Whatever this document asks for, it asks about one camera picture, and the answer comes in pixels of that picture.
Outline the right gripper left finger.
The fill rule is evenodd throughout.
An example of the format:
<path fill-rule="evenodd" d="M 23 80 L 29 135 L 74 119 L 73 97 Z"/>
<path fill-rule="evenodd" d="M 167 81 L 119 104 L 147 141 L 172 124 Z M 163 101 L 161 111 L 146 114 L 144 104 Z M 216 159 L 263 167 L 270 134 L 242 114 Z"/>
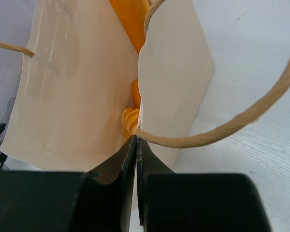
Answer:
<path fill-rule="evenodd" d="M 131 136 L 110 158 L 90 170 L 94 181 L 92 225 L 95 232 L 128 232 L 137 137 Z"/>

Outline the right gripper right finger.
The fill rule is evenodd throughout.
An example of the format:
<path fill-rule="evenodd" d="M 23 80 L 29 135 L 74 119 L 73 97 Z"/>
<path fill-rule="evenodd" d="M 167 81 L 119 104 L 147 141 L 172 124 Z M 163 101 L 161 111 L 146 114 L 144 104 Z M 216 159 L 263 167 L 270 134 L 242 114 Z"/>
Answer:
<path fill-rule="evenodd" d="M 145 224 L 145 187 L 150 174 L 174 174 L 151 150 L 147 141 L 138 138 L 136 149 L 137 199 L 140 225 Z"/>

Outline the orange ring bread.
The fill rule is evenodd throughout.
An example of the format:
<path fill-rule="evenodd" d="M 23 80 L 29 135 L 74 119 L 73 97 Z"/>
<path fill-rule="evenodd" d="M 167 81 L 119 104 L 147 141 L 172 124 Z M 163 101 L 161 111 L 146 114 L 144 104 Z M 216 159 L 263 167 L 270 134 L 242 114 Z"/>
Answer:
<path fill-rule="evenodd" d="M 123 111 L 121 124 L 126 139 L 134 135 L 138 127 L 139 108 L 130 107 Z"/>

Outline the beige paper bag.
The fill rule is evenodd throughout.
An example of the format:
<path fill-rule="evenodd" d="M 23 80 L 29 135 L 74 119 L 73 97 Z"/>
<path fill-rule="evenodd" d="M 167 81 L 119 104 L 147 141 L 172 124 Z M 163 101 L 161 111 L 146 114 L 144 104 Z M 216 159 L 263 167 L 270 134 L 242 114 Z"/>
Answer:
<path fill-rule="evenodd" d="M 290 54 L 289 0 L 167 0 L 137 54 L 107 0 L 0 0 L 3 151 L 45 170 L 88 171 L 122 144 L 138 79 L 142 130 L 184 137 L 243 111 Z"/>

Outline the long orange bread loaf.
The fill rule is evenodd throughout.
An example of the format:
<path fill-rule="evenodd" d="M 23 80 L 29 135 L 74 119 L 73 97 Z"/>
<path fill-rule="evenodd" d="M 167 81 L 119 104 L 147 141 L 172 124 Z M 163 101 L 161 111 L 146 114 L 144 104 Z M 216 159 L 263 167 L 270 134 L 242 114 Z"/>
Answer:
<path fill-rule="evenodd" d="M 136 53 L 145 43 L 144 22 L 149 11 L 147 0 L 109 0 Z"/>

